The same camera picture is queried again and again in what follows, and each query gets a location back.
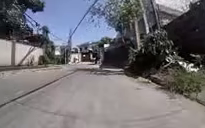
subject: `blue sky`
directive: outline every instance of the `blue sky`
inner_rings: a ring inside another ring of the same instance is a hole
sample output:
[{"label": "blue sky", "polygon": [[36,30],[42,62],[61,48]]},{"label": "blue sky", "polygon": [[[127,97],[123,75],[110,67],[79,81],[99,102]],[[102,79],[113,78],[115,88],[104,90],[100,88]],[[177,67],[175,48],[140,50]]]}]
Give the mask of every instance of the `blue sky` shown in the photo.
[{"label": "blue sky", "polygon": [[[62,38],[68,39],[70,29],[74,29],[80,21],[92,1],[87,0],[44,0],[46,7],[44,12],[28,14],[41,25],[47,25],[52,33]],[[73,36],[73,45],[88,41],[99,40],[103,36],[114,37],[115,31],[108,28],[105,22],[100,22],[100,27],[95,27],[95,23],[90,23],[86,18]],[[52,38],[56,44],[63,43]]]}]

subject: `asphalt road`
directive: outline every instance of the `asphalt road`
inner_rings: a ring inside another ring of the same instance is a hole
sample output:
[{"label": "asphalt road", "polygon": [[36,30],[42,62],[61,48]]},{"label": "asphalt road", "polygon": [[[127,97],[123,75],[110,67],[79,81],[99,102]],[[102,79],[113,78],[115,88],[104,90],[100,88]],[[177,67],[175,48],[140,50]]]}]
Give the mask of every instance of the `asphalt road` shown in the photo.
[{"label": "asphalt road", "polygon": [[205,107],[118,70],[78,66],[1,108],[0,128],[205,128]]}]

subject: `green foliage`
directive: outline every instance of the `green foliage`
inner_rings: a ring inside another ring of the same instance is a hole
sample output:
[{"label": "green foliage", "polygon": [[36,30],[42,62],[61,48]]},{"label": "green foliage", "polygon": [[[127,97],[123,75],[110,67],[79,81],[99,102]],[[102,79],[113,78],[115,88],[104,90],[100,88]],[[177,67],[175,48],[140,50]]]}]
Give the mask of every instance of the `green foliage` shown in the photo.
[{"label": "green foliage", "polygon": [[143,54],[159,56],[165,59],[166,56],[173,54],[173,45],[173,42],[168,39],[166,31],[156,30],[146,36],[140,51]]},{"label": "green foliage", "polygon": [[164,30],[148,34],[139,50],[130,49],[131,70],[135,73],[143,73],[152,68],[159,69],[166,63],[167,58],[174,58],[176,55],[173,46],[173,42],[168,39]]},{"label": "green foliage", "polygon": [[0,32],[6,35],[30,33],[24,13],[27,9],[37,12],[43,8],[44,2],[40,0],[0,0]]},{"label": "green foliage", "polygon": [[91,11],[95,18],[105,19],[107,24],[122,33],[122,29],[142,14],[139,0],[106,0],[98,2]]},{"label": "green foliage", "polygon": [[184,69],[176,69],[173,80],[168,89],[184,95],[198,94],[205,87],[205,71],[187,72]]}]

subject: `white wall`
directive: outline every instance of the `white wall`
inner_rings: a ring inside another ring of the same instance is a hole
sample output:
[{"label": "white wall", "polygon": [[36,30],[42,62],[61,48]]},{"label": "white wall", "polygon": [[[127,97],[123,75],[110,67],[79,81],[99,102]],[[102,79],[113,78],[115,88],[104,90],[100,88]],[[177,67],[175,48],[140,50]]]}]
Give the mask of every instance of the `white wall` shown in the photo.
[{"label": "white wall", "polygon": [[76,63],[80,62],[81,61],[81,53],[72,53],[71,54],[71,63],[74,63],[75,59],[77,59]]},{"label": "white wall", "polygon": [[166,7],[185,12],[189,9],[190,3],[195,2],[197,0],[155,0],[155,1],[157,4],[161,4]]},{"label": "white wall", "polygon": [[[18,65],[21,60],[27,55],[28,51],[32,49],[33,46],[24,45],[20,43],[15,43],[15,64]],[[12,42],[0,39],[0,66],[11,66],[12,64]],[[34,48],[35,50],[28,55],[22,65],[25,65],[34,58],[34,64],[38,63],[39,56],[43,55],[43,50],[41,48]]]}]

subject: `wall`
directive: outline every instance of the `wall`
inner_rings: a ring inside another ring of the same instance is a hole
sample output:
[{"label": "wall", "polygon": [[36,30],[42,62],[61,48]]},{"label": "wall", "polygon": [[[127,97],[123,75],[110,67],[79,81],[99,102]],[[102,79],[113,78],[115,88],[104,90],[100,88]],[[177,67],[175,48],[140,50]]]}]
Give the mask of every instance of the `wall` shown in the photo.
[{"label": "wall", "polygon": [[41,48],[0,39],[0,66],[26,65],[31,58],[34,58],[33,62],[36,65],[41,55]]},{"label": "wall", "polygon": [[104,52],[104,66],[124,67],[128,62],[129,48],[127,45],[111,46]]},{"label": "wall", "polygon": [[71,54],[71,63],[81,62],[81,53],[72,53]]},{"label": "wall", "polygon": [[169,38],[179,46],[182,55],[205,54],[205,0],[194,4],[187,13],[165,28]]}]

